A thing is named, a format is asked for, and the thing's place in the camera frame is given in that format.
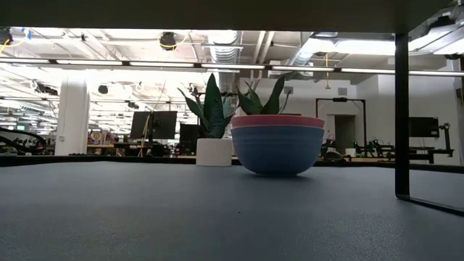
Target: white column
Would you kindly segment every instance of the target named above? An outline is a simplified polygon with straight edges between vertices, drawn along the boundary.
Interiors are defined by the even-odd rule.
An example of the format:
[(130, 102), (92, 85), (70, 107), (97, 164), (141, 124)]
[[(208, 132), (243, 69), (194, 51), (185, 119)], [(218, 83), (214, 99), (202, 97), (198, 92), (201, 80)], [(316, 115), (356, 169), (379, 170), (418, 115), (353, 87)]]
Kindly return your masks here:
[(71, 72), (62, 81), (55, 155), (86, 153), (90, 95), (86, 77)]

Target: stacked bowls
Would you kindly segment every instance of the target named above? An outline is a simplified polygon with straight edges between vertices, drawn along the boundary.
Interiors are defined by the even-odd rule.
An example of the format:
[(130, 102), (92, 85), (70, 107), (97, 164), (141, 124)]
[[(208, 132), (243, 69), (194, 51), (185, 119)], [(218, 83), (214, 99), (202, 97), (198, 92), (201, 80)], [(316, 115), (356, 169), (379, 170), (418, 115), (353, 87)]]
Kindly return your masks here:
[(232, 142), (240, 163), (263, 175), (296, 175), (317, 160), (324, 120), (293, 115), (232, 118)]

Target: white pot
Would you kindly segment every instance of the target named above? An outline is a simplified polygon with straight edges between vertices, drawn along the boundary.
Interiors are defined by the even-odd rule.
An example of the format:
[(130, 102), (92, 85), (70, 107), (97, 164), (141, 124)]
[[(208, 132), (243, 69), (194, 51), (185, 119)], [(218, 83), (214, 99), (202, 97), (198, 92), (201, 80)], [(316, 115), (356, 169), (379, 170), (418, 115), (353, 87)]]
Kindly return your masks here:
[(232, 165), (232, 141), (220, 138), (199, 138), (196, 142), (196, 164), (220, 167)]

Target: table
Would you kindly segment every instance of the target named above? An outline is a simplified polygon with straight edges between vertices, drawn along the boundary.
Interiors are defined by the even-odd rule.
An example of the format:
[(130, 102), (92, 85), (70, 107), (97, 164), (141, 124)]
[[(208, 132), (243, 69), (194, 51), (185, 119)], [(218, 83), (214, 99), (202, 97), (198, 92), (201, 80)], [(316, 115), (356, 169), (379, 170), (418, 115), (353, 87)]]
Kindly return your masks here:
[[(414, 196), (463, 207), (463, 187), (464, 175), (411, 170)], [(5, 260), (464, 259), (464, 219), (396, 199), (387, 168), (2, 167), (0, 198)]]

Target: door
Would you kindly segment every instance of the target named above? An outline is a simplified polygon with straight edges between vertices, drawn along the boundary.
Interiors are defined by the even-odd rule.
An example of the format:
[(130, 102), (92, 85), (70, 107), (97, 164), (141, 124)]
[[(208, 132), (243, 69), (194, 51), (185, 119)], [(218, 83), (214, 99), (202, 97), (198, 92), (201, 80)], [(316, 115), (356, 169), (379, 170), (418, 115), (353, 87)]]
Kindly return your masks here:
[(345, 149), (352, 148), (356, 141), (356, 116), (354, 115), (334, 115), (335, 116), (335, 142), (336, 150), (345, 155)]

